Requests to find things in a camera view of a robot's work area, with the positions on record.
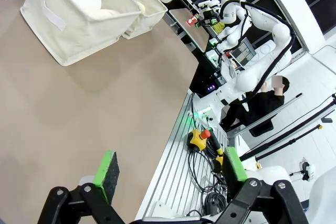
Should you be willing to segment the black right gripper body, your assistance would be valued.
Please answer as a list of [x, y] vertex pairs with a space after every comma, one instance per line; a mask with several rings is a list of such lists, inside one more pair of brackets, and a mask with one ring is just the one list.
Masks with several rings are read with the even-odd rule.
[[216, 10], [207, 10], [203, 12], [203, 19], [199, 21], [201, 26], [214, 26], [219, 22], [219, 13]]

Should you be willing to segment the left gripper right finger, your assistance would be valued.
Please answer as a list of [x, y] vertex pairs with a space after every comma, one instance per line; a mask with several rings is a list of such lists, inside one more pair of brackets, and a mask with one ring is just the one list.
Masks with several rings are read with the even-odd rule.
[[234, 147], [224, 150], [222, 174], [229, 202], [215, 223], [245, 223], [261, 212], [268, 223], [308, 223], [301, 202], [280, 166], [245, 170]]

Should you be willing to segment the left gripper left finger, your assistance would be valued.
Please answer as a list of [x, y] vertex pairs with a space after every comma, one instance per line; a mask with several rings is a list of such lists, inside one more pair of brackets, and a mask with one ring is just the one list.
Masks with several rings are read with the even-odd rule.
[[94, 176], [83, 177], [71, 191], [50, 190], [38, 223], [79, 223], [86, 216], [96, 223], [123, 223], [111, 206], [119, 173], [116, 152], [106, 151]]

